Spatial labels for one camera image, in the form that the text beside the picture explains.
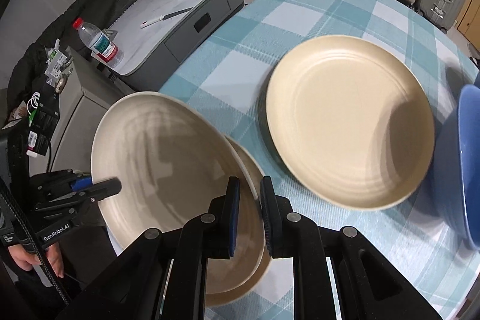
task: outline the blue and white tablecloth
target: blue and white tablecloth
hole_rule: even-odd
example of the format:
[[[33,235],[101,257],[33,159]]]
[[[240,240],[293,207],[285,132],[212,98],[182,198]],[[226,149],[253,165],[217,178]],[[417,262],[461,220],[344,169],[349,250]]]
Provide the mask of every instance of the blue and white tablecloth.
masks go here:
[[[205,41],[160,92],[181,99],[244,146],[272,177],[275,192],[321,226],[357,227],[443,318],[455,315],[480,269],[480,255],[439,218],[428,180],[385,211],[349,211],[302,186],[282,164],[268,132],[266,85],[273,67],[304,40],[328,34],[362,37],[393,53],[415,74],[437,131],[454,109],[474,65],[432,24],[395,0],[255,0]],[[273,260],[255,289],[207,309],[214,320],[293,318],[291,259]]]

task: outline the water bottle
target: water bottle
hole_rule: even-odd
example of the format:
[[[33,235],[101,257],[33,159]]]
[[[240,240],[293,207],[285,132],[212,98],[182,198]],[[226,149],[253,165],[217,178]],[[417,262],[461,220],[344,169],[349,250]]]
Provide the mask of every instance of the water bottle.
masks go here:
[[[80,40],[85,46],[97,54],[110,68],[114,68],[122,61],[123,52],[95,25],[77,18],[73,27],[77,29]]]

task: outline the bowl rim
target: bowl rim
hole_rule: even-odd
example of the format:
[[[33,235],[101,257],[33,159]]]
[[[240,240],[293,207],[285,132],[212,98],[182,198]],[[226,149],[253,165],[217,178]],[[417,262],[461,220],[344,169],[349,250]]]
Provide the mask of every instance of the bowl rim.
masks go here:
[[[480,88],[474,86],[473,84],[467,84],[463,86],[462,90],[460,91],[460,96],[458,98],[458,105],[457,105],[457,132],[458,132],[458,148],[457,148],[457,153],[458,153],[458,161],[460,165],[460,182],[462,185],[462,211],[463,211],[463,223],[465,227],[465,232],[467,236],[467,240],[469,241],[469,245],[475,249],[476,251],[480,250],[480,243],[475,243],[473,241],[472,235],[470,234],[470,225],[469,225],[469,218],[467,216],[467,202],[465,200],[465,183],[464,183],[464,168],[463,168],[463,159],[462,159],[462,154],[460,153],[460,112],[461,112],[461,107],[465,104],[465,100],[470,99],[473,95],[478,95],[480,96]]]

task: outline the container lid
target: container lid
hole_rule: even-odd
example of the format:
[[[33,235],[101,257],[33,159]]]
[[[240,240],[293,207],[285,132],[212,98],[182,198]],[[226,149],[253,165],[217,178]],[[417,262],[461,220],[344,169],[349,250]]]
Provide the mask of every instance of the container lid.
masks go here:
[[[83,24],[83,19],[77,18],[75,22],[72,24],[72,26],[74,29],[78,29],[81,26],[81,24]]]

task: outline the bottle label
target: bottle label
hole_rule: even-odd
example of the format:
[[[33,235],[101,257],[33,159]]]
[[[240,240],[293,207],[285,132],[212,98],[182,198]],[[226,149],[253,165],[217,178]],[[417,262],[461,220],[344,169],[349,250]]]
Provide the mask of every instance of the bottle label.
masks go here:
[[[119,50],[103,32],[91,49],[106,63],[113,59]]]

